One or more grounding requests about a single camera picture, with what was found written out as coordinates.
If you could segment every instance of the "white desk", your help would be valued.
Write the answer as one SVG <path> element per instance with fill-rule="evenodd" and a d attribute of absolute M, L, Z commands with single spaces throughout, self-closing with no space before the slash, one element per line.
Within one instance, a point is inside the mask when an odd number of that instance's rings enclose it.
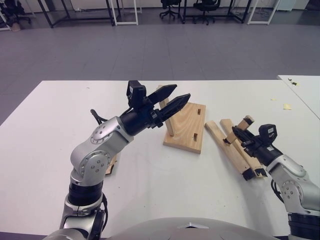
<path fill-rule="evenodd" d="M 279 75 L 278 78 L 283 80 L 320 119 L 320 76 Z"/>
<path fill-rule="evenodd" d="M 250 127 L 278 129 L 275 146 L 320 185 L 320 121 L 281 80 L 142 81 L 151 93 L 178 84 L 175 96 L 206 105 L 205 120 L 252 115 Z M 60 223 L 70 183 L 70 154 L 97 126 L 127 108 L 125 81 L 43 81 L 0 126 L 0 231 L 47 235 Z M 292 110 L 283 110 L 290 103 Z M 146 129 L 120 154 L 103 191 L 109 221 L 103 237 L 164 217 L 222 220 L 268 235 L 289 233 L 271 178 L 245 181 L 204 131 L 201 155 L 163 146 L 166 129 Z"/>

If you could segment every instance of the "small paper scrap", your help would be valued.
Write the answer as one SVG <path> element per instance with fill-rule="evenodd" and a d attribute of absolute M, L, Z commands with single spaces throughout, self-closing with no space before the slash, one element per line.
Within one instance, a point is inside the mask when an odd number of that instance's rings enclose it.
<path fill-rule="evenodd" d="M 287 104 L 287 103 L 283 104 L 283 109 L 284 110 L 292 110 L 291 105 Z"/>

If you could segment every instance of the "black chair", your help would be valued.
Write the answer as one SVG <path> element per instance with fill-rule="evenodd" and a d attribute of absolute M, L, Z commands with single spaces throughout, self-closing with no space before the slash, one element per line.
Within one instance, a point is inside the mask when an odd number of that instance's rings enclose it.
<path fill-rule="evenodd" d="M 164 11 L 164 12 L 161 12 L 159 14 L 160 18 L 163 19 L 164 16 L 166 15 L 169 15 L 169 16 L 172 16 L 173 17 L 173 20 L 175 20 L 176 16 L 179 16 L 179 13 L 178 12 L 175 12 L 175 11 L 172 11 L 171 10 L 171 7 L 173 5 L 178 5 L 180 7 L 180 3 L 181 3 L 182 0 L 161 0 L 161 3 L 162 3 L 162 8 L 163 9 L 166 9 L 167 7 L 169 8 L 167 11 Z"/>
<path fill-rule="evenodd" d="M 208 19 L 212 19 L 212 22 L 214 23 L 216 21 L 215 18 L 213 16 L 206 15 L 206 12 L 217 10 L 220 7 L 220 2 L 221 0 L 196 0 L 193 7 L 202 11 L 202 15 L 197 18 L 194 17 L 192 22 L 196 24 L 198 20 L 202 20 L 202 24 L 206 22 L 206 24 L 209 25 Z"/>
<path fill-rule="evenodd" d="M 15 0 L 5 0 L 4 4 L 6 6 L 6 11 L 9 16 L 15 16 L 16 22 L 19 23 L 20 20 L 26 20 L 29 24 L 31 24 L 30 17 L 27 16 L 19 16 L 25 15 L 25 10 L 22 7 L 20 1 L 15 2 Z"/>

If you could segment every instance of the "black metal frame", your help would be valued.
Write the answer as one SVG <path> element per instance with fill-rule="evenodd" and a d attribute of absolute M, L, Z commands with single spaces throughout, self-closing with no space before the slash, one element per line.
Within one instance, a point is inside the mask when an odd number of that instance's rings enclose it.
<path fill-rule="evenodd" d="M 69 11 L 66 7 L 66 4 L 65 4 L 65 1 L 64 0 L 61 0 L 61 3 L 63 5 L 63 8 L 64 8 L 64 11 L 66 13 L 66 16 L 60 18 L 59 20 L 55 21 L 54 23 L 51 22 L 49 16 L 48 16 L 48 13 L 44 7 L 44 5 L 42 4 L 41 0 L 38 0 L 38 3 L 41 7 L 41 10 L 48 22 L 48 24 L 50 25 L 50 28 L 54 28 L 55 25 L 61 23 L 61 22 L 66 22 L 66 21 L 83 21 L 83 20 L 111 20 L 111 25 L 114 26 L 115 25 L 115 21 L 114 21 L 114 17 L 112 15 L 112 11 L 111 11 L 111 8 L 110 8 L 110 5 L 109 5 L 109 1 L 108 0 L 105 0 L 106 2 L 106 6 L 107 6 L 107 10 L 108 10 L 108 13 L 109 13 L 109 17 L 79 17 L 79 18 L 71 18 L 70 17 L 70 14 L 69 14 Z M 116 0 L 116 6 L 118 8 L 118 16 L 116 17 L 117 19 L 119 17 L 121 17 L 121 13 L 120 13 L 120 7 L 119 7 L 119 1 Z"/>
<path fill-rule="evenodd" d="M 248 3 L 246 5 L 246 8 L 245 8 L 245 11 L 244 11 L 242 18 L 240 18 L 238 15 L 236 15 L 232 12 L 232 5 L 233 5 L 234 1 L 235 0 L 231 0 L 227 14 L 214 14 L 214 15 L 208 15 L 208 16 L 217 17 L 217 18 L 218 17 L 234 18 L 236 20 L 239 20 L 243 24 L 246 20 L 247 15 L 248 15 L 248 11 L 249 11 L 252 0 L 248 0 Z M 187 0 L 184 0 L 183 15 L 182 15 L 182 17 L 180 17 L 181 22 L 183 24 L 186 23 L 186 18 L 197 18 L 197 17 L 202 16 L 202 15 L 186 15 L 186 11 L 187 11 Z"/>

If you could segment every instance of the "black cable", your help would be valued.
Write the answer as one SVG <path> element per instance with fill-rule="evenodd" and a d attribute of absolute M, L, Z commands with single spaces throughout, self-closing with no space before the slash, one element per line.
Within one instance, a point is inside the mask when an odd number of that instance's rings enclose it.
<path fill-rule="evenodd" d="M 123 116 L 123 115 L 125 115 L 125 114 L 127 114 L 131 109 L 132 109 L 132 107 L 129 107 L 127 110 L 125 110 L 125 111 L 120 115 L 120 117 Z"/>
<path fill-rule="evenodd" d="M 284 202 L 283 198 L 281 197 L 281 192 L 278 191 L 277 184 L 273 179 L 271 180 L 271 188 L 272 188 L 274 194 L 277 196 L 277 198 L 281 202 Z"/>
<path fill-rule="evenodd" d="M 103 122 L 108 121 L 107 119 L 104 119 L 103 117 L 100 117 L 94 109 L 91 109 L 90 113 L 94 116 L 95 120 L 97 121 L 97 123 L 99 125 L 102 124 Z"/>
<path fill-rule="evenodd" d="M 103 231 L 105 229 L 106 225 L 107 225 L 107 222 L 108 222 L 108 209 L 107 209 L 108 202 L 107 202 L 107 198 L 106 198 L 104 193 L 102 194 L 102 203 L 103 203 L 104 212 L 105 212 L 105 221 L 104 221 L 104 224 L 103 224 L 103 227 L 102 227 L 102 231 Z"/>

